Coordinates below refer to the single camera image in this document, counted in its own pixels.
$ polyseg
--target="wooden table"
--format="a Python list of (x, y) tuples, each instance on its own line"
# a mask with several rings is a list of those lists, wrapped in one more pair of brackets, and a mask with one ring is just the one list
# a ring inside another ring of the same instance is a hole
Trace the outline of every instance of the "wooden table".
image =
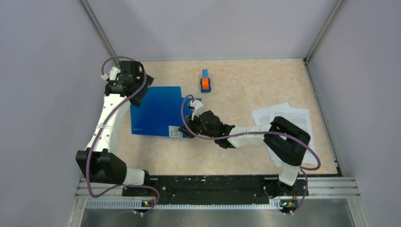
[[(324, 133), (314, 96), (301, 59), (151, 61), (143, 62), (152, 86), (181, 86), (182, 95), (202, 98), (206, 109), (226, 124), (255, 125), (254, 109), (289, 102), (310, 110), (315, 148), (322, 161), (316, 174), (337, 169)], [(209, 70), (212, 92), (201, 93), (202, 69)], [(131, 134), (127, 112), (120, 131), (118, 156), (129, 167), (151, 175), (278, 174), (265, 146), (223, 149), (213, 141)]]

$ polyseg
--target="barcode label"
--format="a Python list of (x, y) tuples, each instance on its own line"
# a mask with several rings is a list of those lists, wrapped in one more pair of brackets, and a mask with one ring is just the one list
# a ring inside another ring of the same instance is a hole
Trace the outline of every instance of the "barcode label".
[(178, 138), (182, 138), (183, 134), (181, 132), (178, 131), (178, 126), (168, 126), (168, 136), (169, 137), (178, 137)]

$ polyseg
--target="stack of paper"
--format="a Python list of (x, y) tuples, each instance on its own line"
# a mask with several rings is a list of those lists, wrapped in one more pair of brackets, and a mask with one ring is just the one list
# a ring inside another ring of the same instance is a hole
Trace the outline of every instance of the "stack of paper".
[[(299, 109), (299, 108), (291, 108), (288, 103), (282, 103), (278, 105), (272, 105), (263, 109), (252, 111), (252, 117), (255, 120), (256, 125), (260, 126), (262, 124), (270, 124), (273, 121), (274, 117), (281, 116), (301, 128), (302, 130), (309, 133), (311, 136), (311, 141), (308, 146), (315, 152), (314, 148), (314, 138), (312, 134), (312, 125), (311, 125), (311, 117), (309, 114), (309, 110), (307, 109)], [(268, 147), (270, 158), (274, 162), (274, 164), (278, 167), (281, 167), (280, 158)], [(306, 151), (304, 160), (302, 163), (314, 164), (317, 165), (316, 159), (313, 155)]]

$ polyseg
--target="white wall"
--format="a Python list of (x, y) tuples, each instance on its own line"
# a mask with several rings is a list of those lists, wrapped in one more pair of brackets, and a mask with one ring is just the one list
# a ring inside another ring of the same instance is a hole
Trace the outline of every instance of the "white wall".
[(305, 57), (336, 0), (89, 0), (140, 61)]
[(64, 226), (107, 55), (77, 0), (1, 1), (0, 31), (0, 226)]
[(401, 215), (401, 1), (348, 1), (312, 60), (312, 74), (373, 226)]

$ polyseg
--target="blue folder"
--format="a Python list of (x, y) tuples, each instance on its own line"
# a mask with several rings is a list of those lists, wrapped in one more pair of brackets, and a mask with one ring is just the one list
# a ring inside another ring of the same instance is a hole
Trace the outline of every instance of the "blue folder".
[[(131, 105), (131, 131), (133, 134), (169, 136), (169, 126), (183, 125), (181, 119), (181, 87), (150, 87), (140, 107)], [(184, 106), (184, 117), (192, 113)]]

